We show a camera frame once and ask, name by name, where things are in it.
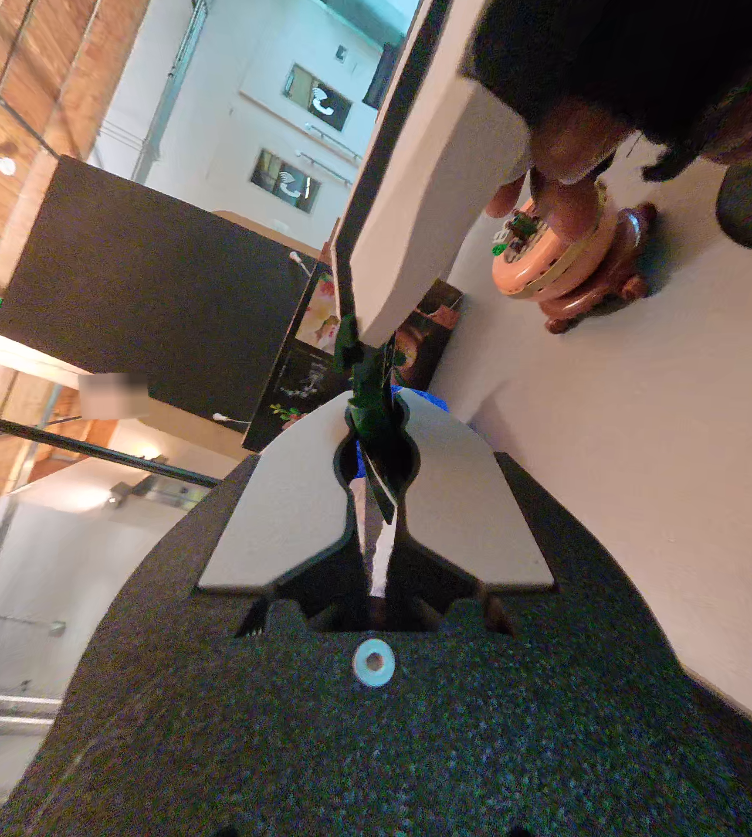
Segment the dark green lego leaf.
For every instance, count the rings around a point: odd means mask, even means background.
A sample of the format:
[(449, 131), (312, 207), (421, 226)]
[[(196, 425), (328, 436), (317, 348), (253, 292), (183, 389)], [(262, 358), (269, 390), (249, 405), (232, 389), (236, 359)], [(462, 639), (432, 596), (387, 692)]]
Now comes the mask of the dark green lego leaf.
[(352, 430), (375, 503), (388, 524), (394, 523), (416, 466), (405, 433), (408, 409), (393, 396), (393, 361), (393, 337), (380, 348), (369, 347), (359, 340), (356, 317), (342, 316), (334, 362), (337, 371), (351, 375)]

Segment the black light stand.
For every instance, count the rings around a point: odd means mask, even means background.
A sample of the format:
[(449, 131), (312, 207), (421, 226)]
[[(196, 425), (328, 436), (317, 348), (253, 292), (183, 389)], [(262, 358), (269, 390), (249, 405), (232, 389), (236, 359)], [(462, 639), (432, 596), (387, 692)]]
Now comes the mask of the black light stand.
[(51, 433), (45, 429), (11, 422), (3, 418), (0, 418), (0, 434), (9, 435), (39, 445), (49, 445), (52, 448), (66, 450), (69, 453), (98, 459), (113, 465), (130, 467), (149, 475), (174, 479), (205, 489), (214, 489), (222, 482), (219, 478), (156, 462), (153, 459), (145, 459), (122, 453), (86, 441), (71, 439), (60, 434)]

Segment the black phone sign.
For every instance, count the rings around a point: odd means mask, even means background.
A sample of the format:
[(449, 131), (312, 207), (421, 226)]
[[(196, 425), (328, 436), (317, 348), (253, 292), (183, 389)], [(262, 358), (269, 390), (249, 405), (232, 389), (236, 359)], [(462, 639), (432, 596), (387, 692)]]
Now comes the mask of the black phone sign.
[(322, 189), (316, 177), (266, 148), (258, 153), (250, 182), (307, 215), (312, 214)]
[(282, 93), (333, 131), (343, 132), (352, 109), (351, 100), (311, 71), (293, 64)]

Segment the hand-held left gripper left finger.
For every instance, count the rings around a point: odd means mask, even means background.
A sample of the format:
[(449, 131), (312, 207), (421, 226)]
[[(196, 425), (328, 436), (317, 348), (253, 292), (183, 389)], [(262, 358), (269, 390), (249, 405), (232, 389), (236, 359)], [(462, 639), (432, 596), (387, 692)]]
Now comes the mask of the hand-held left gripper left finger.
[(201, 573), (205, 592), (259, 592), (357, 540), (342, 449), (350, 394), (339, 394), (280, 433), (256, 463)]

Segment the orchid lego set box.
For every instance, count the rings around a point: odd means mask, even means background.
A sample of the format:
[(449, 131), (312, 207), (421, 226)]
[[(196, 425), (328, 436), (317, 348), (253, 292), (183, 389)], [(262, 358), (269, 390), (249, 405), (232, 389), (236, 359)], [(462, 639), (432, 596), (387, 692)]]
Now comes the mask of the orchid lego set box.
[[(429, 390), (461, 318), (463, 293), (443, 280), (433, 286), (395, 335), (394, 385)], [(260, 453), (298, 420), (351, 389), (333, 367), (339, 333), (335, 286), (327, 265), (317, 265), (292, 319), (242, 447)]]

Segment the blue plastic bin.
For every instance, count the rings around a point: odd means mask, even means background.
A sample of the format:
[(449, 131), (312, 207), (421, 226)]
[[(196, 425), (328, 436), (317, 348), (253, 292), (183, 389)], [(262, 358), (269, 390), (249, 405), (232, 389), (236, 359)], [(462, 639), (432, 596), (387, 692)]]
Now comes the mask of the blue plastic bin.
[(434, 396), (430, 392), (420, 391), (420, 390), (416, 390), (416, 389), (412, 389), (412, 388), (408, 388), (408, 387), (399, 386), (399, 385), (396, 385), (396, 384), (391, 384), (391, 392), (392, 392), (392, 395), (394, 395), (394, 396), (397, 395), (398, 393), (401, 394), (401, 393), (404, 392), (405, 394), (407, 394), (408, 392), (412, 392), (415, 395), (417, 395), (419, 398), (422, 398), (424, 401), (433, 404), (435, 407), (442, 410), (443, 412), (445, 412), (445, 413), (450, 412), (448, 404), (444, 401), (444, 399), (438, 398), (437, 396)]

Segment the person's right hand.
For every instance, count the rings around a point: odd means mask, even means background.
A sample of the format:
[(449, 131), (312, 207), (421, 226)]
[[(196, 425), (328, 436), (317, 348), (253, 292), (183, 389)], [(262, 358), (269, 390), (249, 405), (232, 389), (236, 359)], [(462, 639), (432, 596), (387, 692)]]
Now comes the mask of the person's right hand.
[[(633, 132), (599, 105), (569, 98), (553, 107), (532, 135), (538, 215), (563, 241), (584, 237), (595, 223), (594, 171)], [(705, 130), (701, 156), (720, 165), (752, 163), (752, 88)]]

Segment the terracotta lego flower pot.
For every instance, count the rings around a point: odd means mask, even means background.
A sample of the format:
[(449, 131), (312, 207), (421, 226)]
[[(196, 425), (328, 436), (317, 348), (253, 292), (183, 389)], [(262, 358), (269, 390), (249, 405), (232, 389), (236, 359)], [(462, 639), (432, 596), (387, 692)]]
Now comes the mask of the terracotta lego flower pot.
[(606, 304), (627, 305), (650, 294), (640, 260), (659, 209), (652, 202), (618, 208), (603, 183), (597, 183), (597, 191), (595, 225), (573, 243), (538, 218), (531, 199), (509, 213), (492, 240), (492, 247), (509, 245), (493, 256), (496, 288), (508, 298), (537, 304), (553, 335), (566, 333)]

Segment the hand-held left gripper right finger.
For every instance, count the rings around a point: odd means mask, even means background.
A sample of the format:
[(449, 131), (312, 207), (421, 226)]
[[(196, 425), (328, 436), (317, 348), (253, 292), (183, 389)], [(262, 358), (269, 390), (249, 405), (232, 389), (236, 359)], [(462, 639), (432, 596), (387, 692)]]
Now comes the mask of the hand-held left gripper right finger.
[(491, 446), (417, 392), (401, 389), (398, 399), (419, 458), (404, 494), (410, 537), (490, 592), (551, 589), (554, 577)]

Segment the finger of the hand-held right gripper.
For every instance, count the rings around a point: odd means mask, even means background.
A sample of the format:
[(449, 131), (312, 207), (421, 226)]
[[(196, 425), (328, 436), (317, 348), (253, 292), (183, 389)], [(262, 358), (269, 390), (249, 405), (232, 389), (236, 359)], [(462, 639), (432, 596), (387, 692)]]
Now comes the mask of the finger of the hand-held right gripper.
[(414, 16), (332, 240), (342, 346), (385, 344), (526, 170), (528, 123), (475, 73), (493, 5), (421, 2)]

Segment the black partition panel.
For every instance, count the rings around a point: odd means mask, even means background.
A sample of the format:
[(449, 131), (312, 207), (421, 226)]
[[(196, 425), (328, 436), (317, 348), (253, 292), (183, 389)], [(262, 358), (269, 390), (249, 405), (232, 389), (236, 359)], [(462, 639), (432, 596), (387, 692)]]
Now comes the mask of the black partition panel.
[(197, 417), (249, 423), (314, 260), (208, 211), (60, 158), (0, 305), (0, 336), (145, 378)]

